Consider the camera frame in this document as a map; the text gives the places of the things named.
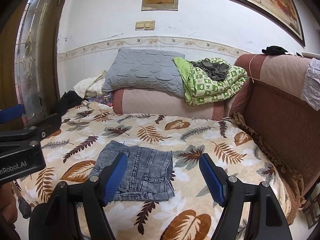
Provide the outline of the person's left hand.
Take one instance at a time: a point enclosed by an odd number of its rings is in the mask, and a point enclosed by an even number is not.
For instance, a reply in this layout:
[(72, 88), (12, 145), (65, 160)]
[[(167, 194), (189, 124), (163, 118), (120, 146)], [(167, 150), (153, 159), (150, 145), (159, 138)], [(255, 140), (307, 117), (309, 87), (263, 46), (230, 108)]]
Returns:
[(16, 199), (11, 190), (11, 184), (6, 183), (1, 186), (0, 192), (1, 213), (9, 224), (14, 224), (17, 220), (18, 213)]

